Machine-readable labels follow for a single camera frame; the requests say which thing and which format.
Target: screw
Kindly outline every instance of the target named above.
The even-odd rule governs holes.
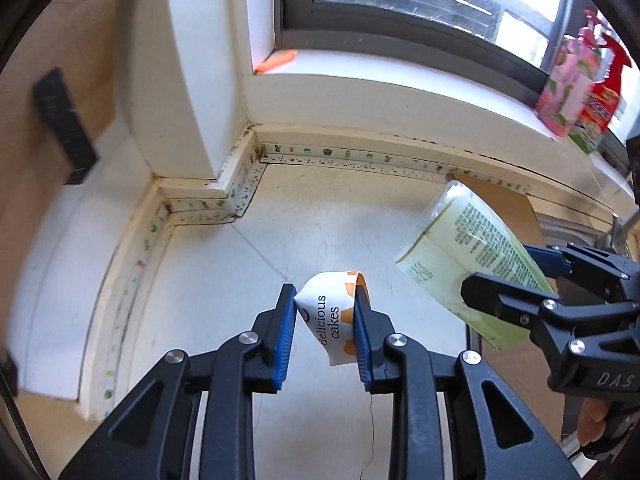
[[[387,338],[387,341],[389,341],[389,344],[391,346],[404,346],[406,345],[408,339],[406,338],[406,336],[404,334],[390,334]]]
[[[184,359],[184,352],[182,350],[169,350],[164,355],[164,360],[171,365],[177,365]]]
[[[540,305],[547,310],[555,310],[556,308],[558,308],[558,304],[554,300],[550,300],[549,298],[547,298],[546,300],[542,300],[542,303],[540,303]]]
[[[581,339],[574,339],[569,343],[569,351],[572,354],[580,355],[580,354],[583,354],[585,350],[586,350],[586,346],[584,345],[584,342]]]
[[[257,333],[255,332],[242,332],[239,336],[238,336],[238,340],[243,344],[243,345],[252,345],[254,343],[258,342],[258,339],[260,339],[260,336],[257,335]]]
[[[468,365],[477,365],[482,358],[478,352],[474,352],[473,350],[467,350],[462,354],[462,360]]]

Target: white and orange paper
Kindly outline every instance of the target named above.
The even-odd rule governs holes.
[[[329,355],[331,366],[356,362],[353,344],[356,285],[364,287],[368,298],[361,272],[321,272],[306,282],[294,298],[302,319]]]

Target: window sill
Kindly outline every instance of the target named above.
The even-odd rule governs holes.
[[[364,54],[300,50],[296,60],[242,80],[254,123],[354,128],[426,140],[546,176],[622,218],[626,182],[599,155],[552,134],[500,92],[433,68]]]

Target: green packaging bag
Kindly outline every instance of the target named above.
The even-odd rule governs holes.
[[[460,297],[462,281],[474,272],[484,272],[553,292],[500,217],[456,180],[427,208],[409,244],[396,257],[396,265],[497,349],[520,343],[527,330],[466,306]]]

